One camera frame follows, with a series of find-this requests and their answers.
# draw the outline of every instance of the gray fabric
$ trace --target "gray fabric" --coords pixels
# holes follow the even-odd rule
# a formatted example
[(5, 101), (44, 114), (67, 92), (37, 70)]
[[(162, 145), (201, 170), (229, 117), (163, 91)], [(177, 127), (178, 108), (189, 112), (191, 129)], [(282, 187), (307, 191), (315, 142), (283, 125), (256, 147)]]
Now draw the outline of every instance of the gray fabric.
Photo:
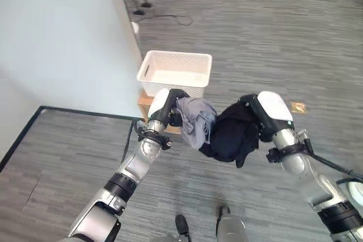
[(209, 136), (217, 117), (211, 103), (205, 99), (184, 97), (176, 101), (176, 111), (181, 114), (181, 136), (193, 148), (209, 144)]

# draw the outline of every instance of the black cable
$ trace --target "black cable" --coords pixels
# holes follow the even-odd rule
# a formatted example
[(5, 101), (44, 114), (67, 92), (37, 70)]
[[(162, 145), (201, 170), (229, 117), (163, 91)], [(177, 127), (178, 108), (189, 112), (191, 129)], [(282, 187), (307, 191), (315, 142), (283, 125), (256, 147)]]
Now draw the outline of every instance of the black cable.
[(135, 123), (136, 123), (135, 120), (132, 120), (131, 123), (130, 123), (129, 133), (127, 135), (126, 145), (125, 145), (125, 148), (124, 148), (124, 154), (123, 154), (123, 158), (121, 159), (121, 162), (123, 162), (125, 160), (127, 151), (129, 150), (131, 132), (132, 132), (132, 129), (134, 128)]
[(336, 184), (345, 184), (346, 182), (351, 182), (351, 181), (355, 181), (355, 182), (361, 182), (358, 179), (354, 179), (354, 178), (345, 178), (345, 179), (341, 179), (336, 181)]
[[(137, 22), (140, 22), (140, 21), (143, 21), (143, 20), (146, 20), (146, 19), (152, 19), (152, 18), (157, 18), (157, 17), (171, 17), (171, 18), (175, 18), (177, 23), (181, 26), (190, 26), (191, 24), (193, 24), (194, 20), (193, 18), (190, 16), (190, 15), (153, 15), (153, 16), (150, 16), (150, 17), (144, 17), (144, 18), (141, 18), (141, 19), (138, 19), (136, 21), (134, 21), (135, 23)], [(183, 24), (179, 18), (188, 18), (190, 20), (189, 23), (187, 24)]]
[(331, 161), (329, 161), (329, 160), (327, 160), (325, 158), (322, 158), (320, 156), (317, 156), (315, 154), (310, 154), (310, 156), (312, 158), (314, 158), (315, 160), (327, 165), (328, 167), (331, 167), (331, 168), (333, 168), (333, 169), (335, 169), (335, 170), (337, 170), (337, 171), (339, 171), (341, 173), (347, 174), (350, 177), (352, 177), (354, 179), (357, 179), (360, 182), (363, 182), (363, 175), (360, 174), (360, 173), (356, 173), (353, 169), (346, 169), (344, 167), (341, 167), (338, 164), (335, 164), (335, 163), (333, 163), (333, 162), (331, 162)]

